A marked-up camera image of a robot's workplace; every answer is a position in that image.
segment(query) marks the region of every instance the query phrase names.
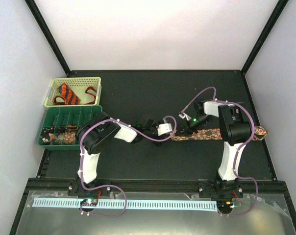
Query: black tabletop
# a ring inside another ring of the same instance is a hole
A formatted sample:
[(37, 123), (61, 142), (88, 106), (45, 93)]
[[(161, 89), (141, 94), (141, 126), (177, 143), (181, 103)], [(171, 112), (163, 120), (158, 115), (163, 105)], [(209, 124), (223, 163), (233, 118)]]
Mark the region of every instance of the black tabletop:
[[(206, 87), (217, 89), (217, 98), (244, 102), (255, 124), (244, 78), (239, 71), (90, 71), (79, 76), (101, 77), (100, 105), (113, 118), (126, 123), (161, 120), (165, 115), (178, 117), (190, 100)], [(200, 98), (212, 99), (213, 91)], [(187, 113), (194, 112), (190, 107)], [(218, 120), (206, 129), (218, 128)], [(197, 180), (214, 179), (223, 154), (223, 141), (167, 141), (161, 146), (143, 140), (129, 144), (114, 139), (101, 153), (98, 178)], [(239, 174), (257, 180), (271, 180), (268, 152), (262, 141), (252, 141), (243, 151)], [(47, 178), (75, 177), (79, 151), (50, 151)]]

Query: black metal frame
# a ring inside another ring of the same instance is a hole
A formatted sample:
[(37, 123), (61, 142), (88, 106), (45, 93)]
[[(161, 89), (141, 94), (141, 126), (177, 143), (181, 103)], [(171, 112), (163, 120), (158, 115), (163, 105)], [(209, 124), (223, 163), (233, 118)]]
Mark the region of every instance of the black metal frame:
[[(50, 32), (42, 14), (40, 13), (39, 8), (37, 7), (34, 0), (25, 0), (27, 3), (31, 13), (33, 14), (35, 20), (37, 21), (39, 27), (41, 28), (44, 36), (46, 37), (48, 43), (50, 44), (53, 52), (55, 53), (59, 63), (61, 64), (65, 74), (67, 77), (75, 77), (76, 73), (83, 71), (74, 71), (71, 70), (63, 57), (61, 50), (59, 49), (55, 39), (53, 38), (52, 33)], [(246, 82), (245, 74), (256, 58), (259, 50), (261, 49), (263, 43), (267, 39), (269, 33), (271, 32), (273, 26), (275, 25), (277, 19), (282, 13), (284, 7), (286, 6), (288, 0), (279, 0), (276, 7), (274, 8), (270, 18), (268, 19), (263, 31), (261, 32), (257, 42), (255, 43), (250, 55), (248, 56), (242, 70), (241, 75), (243, 80), (245, 81), (247, 92), (251, 103), (252, 97), (249, 92), (249, 88)], [(253, 106), (253, 111), (255, 116), (257, 117), (256, 110)], [(268, 152), (268, 148), (266, 143), (264, 143), (265, 149)], [(268, 161), (269, 161), (269, 169), (273, 176), (274, 181), (258, 181), (259, 191), (260, 193), (282, 193), (285, 197), (294, 228), (296, 230), (296, 212), (287, 189), (285, 182), (276, 181), (276, 173), (272, 164), (272, 160), (270, 158), (268, 152)], [(40, 163), (40, 167), (37, 173), (37, 178), (29, 179), (24, 194), (21, 199), (21, 203), (19, 205), (16, 217), (14, 219), (14, 223), (11, 229), (10, 234), (15, 234), (20, 218), (23, 213), (23, 209), (26, 203), (26, 199), (28, 197), (29, 191), (31, 190), (69, 190), (69, 186), (74, 183), (74, 179), (45, 179), (46, 170), (49, 165), (49, 151), (45, 150), (42, 161)], [(103, 182), (111, 182), (117, 186), (120, 186), (125, 191), (140, 191), (140, 192), (187, 192), (187, 193), (197, 193), (199, 192), (199, 187), (201, 184), (204, 184), (205, 181), (159, 181), (159, 180), (100, 180)], [(253, 182), (244, 182), (241, 181), (241, 188), (245, 193), (255, 193), (255, 185)]]
[(71, 73), (70, 67), (68, 66), (68, 64), (66, 63), (58, 44), (56, 43), (56, 41), (54, 40), (53, 35), (51, 34), (45, 19), (43, 18), (43, 16), (40, 13), (39, 8), (37, 7), (36, 3), (34, 0), (25, 0), (25, 2), (27, 3), (31, 13), (33, 14), (35, 20), (37, 21), (39, 27), (41, 28), (44, 36), (46, 37), (48, 43), (50, 44), (50, 47), (52, 48), (56, 58), (58, 59), (58, 61), (60, 62), (60, 65), (62, 66), (65, 74), (67, 76), (69, 76), (69, 74)]
[[(24, 206), (28, 194), (31, 190), (58, 190), (68, 191), (69, 186), (73, 187), (75, 180), (68, 179), (37, 179), (30, 178), (24, 190), (18, 211), (16, 213), (12, 228), (11, 235), (14, 235), (17, 231)], [(99, 183), (110, 182), (124, 189), (125, 192), (177, 192), (177, 193), (199, 193), (200, 185), (205, 184), (207, 181), (160, 181), (160, 180), (113, 180), (103, 179), (99, 180)], [(241, 189), (243, 193), (255, 193), (255, 184), (252, 181), (240, 181)], [(289, 209), (290, 216), (296, 231), (296, 211), (293, 206), (290, 193), (284, 181), (258, 181), (258, 187), (260, 193), (266, 194), (283, 194), (286, 204)], [(199, 194), (200, 197), (208, 197), (207, 194)]]
[[(268, 35), (270, 34), (273, 26), (275, 25), (277, 19), (280, 17), (283, 9), (285, 8), (286, 4), (288, 3), (289, 0), (278, 0), (277, 5), (275, 6), (273, 12), (271, 13), (264, 29), (262, 30), (258, 40), (255, 43), (255, 46), (253, 47), (251, 53), (249, 54), (242, 70), (241, 73), (245, 75), (253, 63), (254, 59), (256, 58), (259, 50), (261, 49), (262, 45), (264, 44), (265, 40), (267, 39)], [(50, 32), (45, 19), (43, 18), (42, 14), (40, 13), (40, 10), (38, 6), (36, 5), (35, 0), (25, 0), (27, 3), (31, 13), (33, 14), (34, 18), (36, 19), (39, 27), (41, 28), (43, 34), (45, 35), (47, 41), (49, 42), (55, 56), (57, 57), (58, 61), (60, 62), (65, 74), (67, 77), (71, 76), (71, 70), (66, 63), (52, 33)]]
[(266, 41), (268, 35), (270, 34), (273, 26), (275, 25), (277, 19), (279, 19), (283, 9), (285, 8), (286, 4), (288, 3), (289, 0), (279, 0), (277, 5), (275, 6), (272, 14), (270, 15), (264, 29), (262, 30), (258, 40), (256, 41), (255, 46), (253, 47), (251, 53), (249, 54), (241, 72), (243, 75), (247, 73), (249, 70), (252, 62), (255, 60), (258, 52), (260, 51), (262, 45)]

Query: orange striped cloth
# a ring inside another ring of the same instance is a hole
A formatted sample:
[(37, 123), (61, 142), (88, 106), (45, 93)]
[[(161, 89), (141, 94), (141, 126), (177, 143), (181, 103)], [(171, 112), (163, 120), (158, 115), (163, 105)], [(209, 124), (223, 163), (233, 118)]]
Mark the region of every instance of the orange striped cloth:
[[(56, 105), (75, 105), (75, 104), (80, 104), (80, 98), (71, 90), (71, 88), (63, 83), (59, 87), (59, 92), (61, 95), (58, 95), (54, 98), (53, 102)], [(85, 91), (86, 94), (90, 94), (94, 97), (94, 101), (86, 103), (86, 104), (94, 104), (96, 100), (96, 95), (93, 93), (90, 93), (89, 91), (94, 91), (97, 93), (97, 90), (93, 87), (88, 87)]]

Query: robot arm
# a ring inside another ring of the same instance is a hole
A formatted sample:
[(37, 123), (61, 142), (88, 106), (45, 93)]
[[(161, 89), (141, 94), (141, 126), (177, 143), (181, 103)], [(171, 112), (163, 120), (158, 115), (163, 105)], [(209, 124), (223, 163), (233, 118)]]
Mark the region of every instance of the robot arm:
[[(78, 131), (76, 138), (81, 140), (84, 133), (90, 129), (96, 123), (103, 120), (110, 119), (109, 115), (105, 112), (96, 115), (86, 125), (82, 126)], [(170, 123), (161, 123), (157, 127), (151, 129), (151, 136), (167, 135), (173, 131)], [(107, 142), (110, 142), (112, 138), (124, 140), (131, 143), (137, 136), (130, 126), (125, 126), (119, 122), (107, 122), (104, 125), (99, 126), (92, 130), (84, 139), (84, 161), (82, 166), (83, 180), (85, 183), (90, 183), (97, 177), (97, 165), (101, 151)]]
[[(241, 154), (245, 146), (239, 151), (238, 147), (249, 139), (252, 129), (249, 119), (244, 116), (241, 110), (230, 104), (222, 104), (215, 101), (196, 102), (194, 107), (197, 111), (197, 118), (191, 118), (187, 114), (180, 114), (180, 117), (185, 118), (188, 126), (197, 126), (208, 116), (215, 116), (219, 118), (219, 126), (221, 137), (224, 140), (224, 151), (222, 163), (218, 170), (217, 178), (219, 178), (219, 185), (221, 188), (226, 184), (237, 179), (238, 167), (241, 160)], [(233, 167), (235, 154), (239, 152), (236, 159), (235, 168)]]

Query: plastic basket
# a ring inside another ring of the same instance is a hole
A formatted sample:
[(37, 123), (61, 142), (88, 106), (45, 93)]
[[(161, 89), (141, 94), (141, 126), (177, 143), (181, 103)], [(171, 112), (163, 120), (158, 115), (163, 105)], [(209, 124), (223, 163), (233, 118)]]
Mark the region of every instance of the plastic basket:
[(102, 112), (100, 105), (93, 106), (67, 106), (51, 107), (47, 109), (44, 123), (41, 126), (38, 144), (47, 150), (79, 150), (79, 143), (75, 140), (74, 144), (45, 145), (41, 139), (41, 134), (45, 128), (65, 127), (67, 125), (81, 127), (91, 120), (96, 114)]
[[(54, 97), (60, 95), (58, 88), (65, 83), (80, 98), (78, 105), (54, 105)], [(92, 102), (94, 97), (86, 94), (88, 87), (94, 87), (97, 90), (96, 100), (94, 104), (86, 104)], [(51, 81), (50, 88), (45, 100), (46, 107), (65, 107), (65, 106), (93, 106), (99, 105), (101, 95), (101, 78), (100, 77), (72, 77), (72, 78), (55, 78)]]

